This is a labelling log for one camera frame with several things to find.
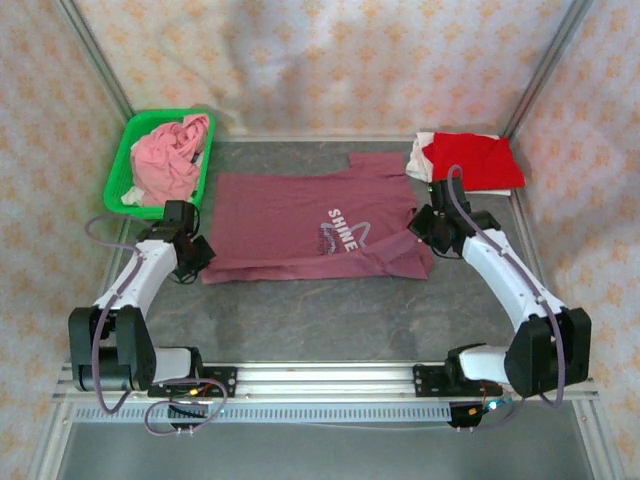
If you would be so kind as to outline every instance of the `pink shirt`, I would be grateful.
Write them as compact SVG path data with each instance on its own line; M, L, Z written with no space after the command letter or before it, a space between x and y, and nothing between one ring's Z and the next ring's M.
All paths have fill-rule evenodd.
M318 176L220 173L204 283L397 275L426 279L428 247L407 230L416 197L401 153L352 153Z
M145 207L193 195L200 167L191 160L204 150L209 124L204 113L187 115L182 123L165 123L138 140L131 151L131 169L134 184L144 191Z

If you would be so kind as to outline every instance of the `white robotic arm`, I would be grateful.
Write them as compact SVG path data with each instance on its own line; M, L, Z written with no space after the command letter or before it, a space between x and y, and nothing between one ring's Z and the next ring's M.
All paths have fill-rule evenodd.
M531 282L542 293L554 314L562 313L564 304L546 290L537 278L522 263L515 254L504 232L495 229L485 230L494 242L502 248L502 254L497 252L483 238L474 236L464 242L462 258L482 276L491 291L504 307L515 332L520 325L529 321L532 315L544 318L547 312L541 301L531 291L529 285L522 279L513 266L505 260L508 254L520 264ZM459 355L462 372L469 380L488 380L496 383L508 384L504 360L507 347L492 347L480 345L464 350Z
M202 364L195 348L154 348L144 320L168 275L195 276L215 256L204 237L196 237L194 217L193 205L167 202L163 220L139 235L134 255L109 290L93 306L72 312L71 365L79 390L95 389L95 340L114 332L116 346L99 347L101 390L147 390L167 379L193 376Z
M584 381L589 316L581 308L566 308L545 289L515 254L495 219L488 212L471 212L461 179L452 180L455 201L447 181L431 183L432 206L425 205L409 229L442 253L452 248L475 268L504 307L516 334L508 347L475 344L451 350L445 361L449 380L454 385L476 380L510 384L523 397L555 389L563 370L566 385ZM481 231L476 232L469 220ZM561 334L558 345L554 320Z

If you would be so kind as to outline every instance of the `gray mat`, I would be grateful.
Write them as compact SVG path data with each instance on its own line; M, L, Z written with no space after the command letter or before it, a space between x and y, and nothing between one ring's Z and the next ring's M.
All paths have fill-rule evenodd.
M410 142L217 143L201 232L209 238L217 172L317 175L347 168L350 152L402 151L408 161L410 150ZM428 201L426 185L411 183L420 205ZM474 210L495 216L521 254L509 200L469 198ZM513 335L480 276L463 261L439 258L428 281L380 277L215 286L165 281L147 325L155 345L197 346L209 362L440 360L450 348L507 344Z

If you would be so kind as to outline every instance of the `red cloth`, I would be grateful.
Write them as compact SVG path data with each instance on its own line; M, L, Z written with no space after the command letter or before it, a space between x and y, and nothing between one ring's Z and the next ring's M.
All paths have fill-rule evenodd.
M506 190L525 186L522 171L513 159L509 141L473 133L436 133L422 149L433 163L433 181L445 180L449 168L462 167L467 191Z

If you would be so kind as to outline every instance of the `maroon t-shirt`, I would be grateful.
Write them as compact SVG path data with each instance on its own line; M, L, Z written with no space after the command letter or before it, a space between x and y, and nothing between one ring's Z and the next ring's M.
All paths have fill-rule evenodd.
M426 279L426 245L407 230L416 197L401 153L352 153L318 176L221 173L204 283L397 275Z

